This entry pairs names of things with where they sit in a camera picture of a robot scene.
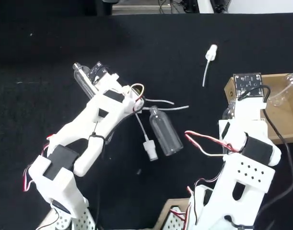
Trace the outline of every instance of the empty plastic bottle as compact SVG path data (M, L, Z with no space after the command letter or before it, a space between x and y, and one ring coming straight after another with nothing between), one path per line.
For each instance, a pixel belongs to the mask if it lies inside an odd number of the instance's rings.
M151 107L150 112L150 123L164 154L170 156L180 151L183 148L183 144L168 116L159 111L157 106Z

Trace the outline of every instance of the black circuit board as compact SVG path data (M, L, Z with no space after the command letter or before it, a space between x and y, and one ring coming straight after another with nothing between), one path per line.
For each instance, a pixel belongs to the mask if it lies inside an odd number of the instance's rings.
M233 76L237 98L245 91L262 85L260 73L238 73ZM263 97L263 90L253 90L247 95L247 97Z

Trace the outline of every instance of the black table surface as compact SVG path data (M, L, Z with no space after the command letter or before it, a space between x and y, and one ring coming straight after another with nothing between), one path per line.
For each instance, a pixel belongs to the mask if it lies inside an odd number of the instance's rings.
M207 87L201 87L211 44L218 45ZM184 138L185 130L218 136L217 121L227 107L223 88L233 73L293 72L293 14L139 15L51 18L0 24L0 230L34 229L49 211L35 189L22 192L22 172L46 141L84 107L88 98L73 79L72 64L109 65L127 82L145 85L145 96L190 105L168 115L184 149L150 162L143 134L131 118L115 132L78 186L106 228L152 227L169 198L188 197L186 186L211 178L222 159L208 158ZM142 122L155 138L143 112ZM207 151L220 147L200 140ZM289 186L286 154L265 200ZM293 227L293 192L260 219Z

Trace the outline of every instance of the robotic arm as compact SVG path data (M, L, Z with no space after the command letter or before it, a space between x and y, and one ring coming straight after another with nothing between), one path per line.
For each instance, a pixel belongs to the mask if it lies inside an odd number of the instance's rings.
M189 202L188 230L253 229L264 195L268 192L281 151L268 139L268 126L260 117L266 108L263 102L261 75L234 75L236 101L230 119L219 121L220 139L235 152L223 156L224 165L211 189L195 187ZM246 97L242 94L256 87ZM235 200L237 184L244 187L241 198Z
M142 109L144 100L130 86L120 85L119 76L110 75L99 62L91 70L78 63L73 68L76 81L90 101L73 121L49 137L47 157L39 155L29 174L51 206L79 219L89 204L77 188L74 175L84 176L88 172L116 126ZM82 154L66 147L81 138L88 140Z

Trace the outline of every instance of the clear plastic bottle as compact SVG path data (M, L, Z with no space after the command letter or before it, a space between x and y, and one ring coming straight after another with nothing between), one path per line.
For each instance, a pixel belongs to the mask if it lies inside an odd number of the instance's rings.
M88 74L90 69L87 66L81 66L79 63L74 63L74 78L86 93L86 95L92 99L97 93L97 89L91 83Z
M275 86L271 88L271 95L269 101L274 106L282 105L292 94L293 94L293 73L288 74L281 84L285 88L276 88Z
M152 106L150 112L150 123L164 154L170 156L180 151L183 148L183 144L168 116L159 111L157 106Z

